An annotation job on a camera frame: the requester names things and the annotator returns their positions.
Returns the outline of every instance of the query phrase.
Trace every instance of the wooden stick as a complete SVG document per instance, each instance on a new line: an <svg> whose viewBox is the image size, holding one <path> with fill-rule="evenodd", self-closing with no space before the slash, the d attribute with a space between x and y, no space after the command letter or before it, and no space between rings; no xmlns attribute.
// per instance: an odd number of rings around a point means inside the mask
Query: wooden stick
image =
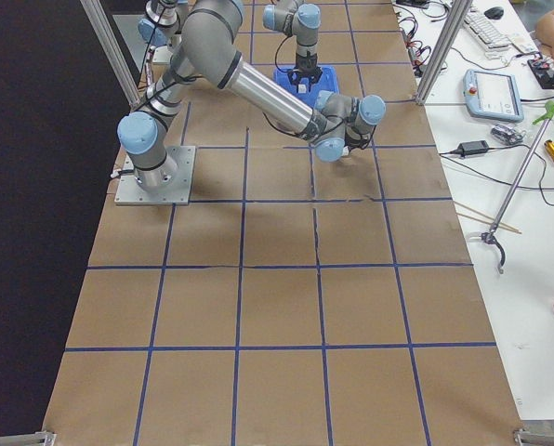
<svg viewBox="0 0 554 446"><path fill-rule="evenodd" d="M486 221L486 220L483 220L481 218L477 218L476 216L468 216L467 214L461 214L460 212L457 212L456 214L458 216L464 216L465 218L469 218L471 220L479 221L480 223L483 223L483 224L486 224L486 225L490 224L490 220ZM502 230L509 230L510 232L514 232L515 234L522 234L522 232L520 232L516 228L513 228L509 225L505 225L504 223L501 223L499 228L502 229Z"/></svg>
<svg viewBox="0 0 554 446"><path fill-rule="evenodd" d="M477 209L473 209L472 207L469 207L467 206L466 204L462 204L460 202L455 202L453 201L454 204L456 204L457 206L461 206L461 207L464 207L465 209L467 209L468 211L471 211L473 212L474 214L477 214L478 216L484 216L486 218L488 218L490 221L482 221L481 223L490 223L493 219L490 217L490 216L487 216L485 215L483 212L480 212L478 211ZM507 223L503 223L502 226L505 227L505 229L507 230L511 230L512 232L516 232L518 234L522 234L522 232L520 232L517 228L515 228L514 226L510 226L509 224Z"/></svg>

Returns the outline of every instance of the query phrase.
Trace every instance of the small white object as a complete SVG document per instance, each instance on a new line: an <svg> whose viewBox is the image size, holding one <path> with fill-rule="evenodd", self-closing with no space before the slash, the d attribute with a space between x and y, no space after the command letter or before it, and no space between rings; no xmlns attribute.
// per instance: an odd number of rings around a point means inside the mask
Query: small white object
<svg viewBox="0 0 554 446"><path fill-rule="evenodd" d="M502 59L503 56L502 54L496 53L495 51L486 51L485 53L483 53L483 55L489 60Z"/></svg>
<svg viewBox="0 0 554 446"><path fill-rule="evenodd" d="M507 37L521 53L532 53L537 51L537 46L534 45L533 40L529 36L525 37L519 33L512 33L508 34Z"/></svg>

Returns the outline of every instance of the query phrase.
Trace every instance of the blue joint cap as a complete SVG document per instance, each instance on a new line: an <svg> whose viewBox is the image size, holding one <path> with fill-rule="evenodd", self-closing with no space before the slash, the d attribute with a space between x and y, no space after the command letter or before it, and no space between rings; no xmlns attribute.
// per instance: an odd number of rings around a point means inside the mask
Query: blue joint cap
<svg viewBox="0 0 554 446"><path fill-rule="evenodd" d="M138 32L145 42L149 42L151 39L151 45L153 46L165 46L167 45L167 37L165 37L162 30L156 28L155 25L144 17L138 21Z"/></svg>
<svg viewBox="0 0 554 446"><path fill-rule="evenodd" d="M144 111L134 111L118 124L118 138L131 155L148 151L157 140L157 123Z"/></svg>
<svg viewBox="0 0 554 446"><path fill-rule="evenodd" d="M240 15L242 16L242 20L244 20L244 4L242 0L231 0L231 2L240 10Z"/></svg>
<svg viewBox="0 0 554 446"><path fill-rule="evenodd" d="M321 90L318 92L318 96L316 97L316 101L314 102L314 108L318 112L322 112L324 106L326 105L327 100L331 97L333 94L332 91L329 90Z"/></svg>
<svg viewBox="0 0 554 446"><path fill-rule="evenodd" d="M306 28L318 30L321 26L321 10L312 3L305 3L297 9L297 18Z"/></svg>
<svg viewBox="0 0 554 446"><path fill-rule="evenodd" d="M316 146L316 156L321 161L332 163L343 156L345 141L343 138L330 137L323 139Z"/></svg>
<svg viewBox="0 0 554 446"><path fill-rule="evenodd" d="M275 6L266 5L262 13L262 26L275 31Z"/></svg>
<svg viewBox="0 0 554 446"><path fill-rule="evenodd" d="M387 111L387 105L380 96L366 96L360 102L360 116L368 125L377 125Z"/></svg>

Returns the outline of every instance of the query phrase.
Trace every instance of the white table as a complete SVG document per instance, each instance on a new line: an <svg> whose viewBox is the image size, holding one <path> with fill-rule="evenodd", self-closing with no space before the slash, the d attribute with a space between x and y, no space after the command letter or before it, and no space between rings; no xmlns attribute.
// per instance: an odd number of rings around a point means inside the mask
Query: white table
<svg viewBox="0 0 554 446"><path fill-rule="evenodd" d="M481 11L502 6L505 16L495 22L496 28L501 33L527 34L507 0L475 0L474 6ZM431 23L430 18L418 9L411 10L419 20L415 38L433 46L442 22ZM434 5L427 12L437 14L439 10ZM502 64L500 60L488 60L465 30L459 32L454 47L485 67ZM516 53L511 50L508 57ZM542 90L537 85L526 66L526 59L516 59L508 68L497 72L515 75L522 98L553 96L554 90ZM467 69L476 67L462 60L453 50L447 64L426 106L439 152L451 151L459 142L479 139L487 140L490 146L500 146L501 143L490 134L495 122L470 117L464 105L428 105L464 103L463 76ZM525 143L531 143L537 133L538 125L531 122L544 113L544 103L523 104L525 119L518 127L527 130ZM550 123L546 139L554 140L554 122ZM491 177L512 182L525 152L525 148L515 148L458 161ZM554 163L545 155L543 147L538 153L547 159L544 184L554 186ZM496 215L508 187L469 174L450 162L443 161L442 164L455 201L488 216ZM535 187L541 169L541 162L534 158L521 184ZM548 193L547 197L554 202L554 193ZM466 210L457 207L457 212L465 213ZM489 225L460 219L466 238L488 230ZM554 207L543 203L539 191L517 191L503 221L522 231L522 235L506 230L496 233L507 252L503 275L496 269L499 254L495 247L476 239L468 242L469 253L521 419L554 420Z"/></svg>

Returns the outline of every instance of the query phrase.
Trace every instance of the reacher grabber tool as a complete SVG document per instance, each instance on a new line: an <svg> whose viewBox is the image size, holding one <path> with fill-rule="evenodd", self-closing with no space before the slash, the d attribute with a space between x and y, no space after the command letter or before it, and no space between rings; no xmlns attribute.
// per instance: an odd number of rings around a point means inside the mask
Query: reacher grabber tool
<svg viewBox="0 0 554 446"><path fill-rule="evenodd" d="M534 124L537 124L541 122L541 128L537 132L537 135L535 136L534 142L527 151L527 155L525 156L525 159L521 163L521 167L519 168L519 171L517 172L517 176L515 176L514 181L510 185L510 189L508 190L507 196L504 199L504 202L502 202L502 205L500 206L500 209L498 210L498 214L496 214L496 217L492 224L490 225L490 228L487 232L484 232L481 235L481 240L486 244L493 244L498 248L500 251L500 262L498 263L498 272L500 274L504 273L503 267L504 263L507 259L507 255L504 251L504 248L500 244L500 242L496 239L495 233L498 230L498 227L500 226L500 221L502 220L502 217L504 216L505 212L507 212L508 205L510 204L510 200L512 200L512 197L514 196L515 192L517 191L517 188L519 187L519 183L522 180L523 175L525 174L525 171L527 170L527 167L529 166L529 163L531 162L532 158L534 157L535 150L537 149L537 146L541 143L541 140L546 133L547 126L549 125L549 122L554 117L554 101L550 100L546 103L546 113L543 116L540 116L534 121Z"/></svg>

